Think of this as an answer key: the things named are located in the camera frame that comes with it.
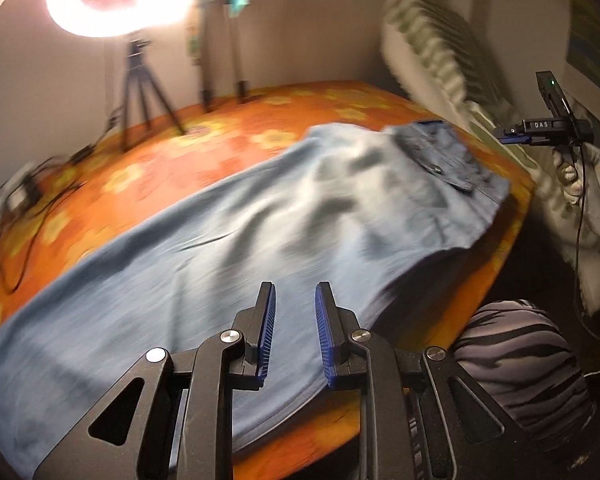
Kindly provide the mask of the gloved right hand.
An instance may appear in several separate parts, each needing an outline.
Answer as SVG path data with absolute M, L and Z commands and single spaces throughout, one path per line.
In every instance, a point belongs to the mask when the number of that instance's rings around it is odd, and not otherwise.
M 530 148 L 536 167 L 535 207 L 550 239 L 577 272 L 586 314 L 600 312 L 600 149 L 585 143 Z

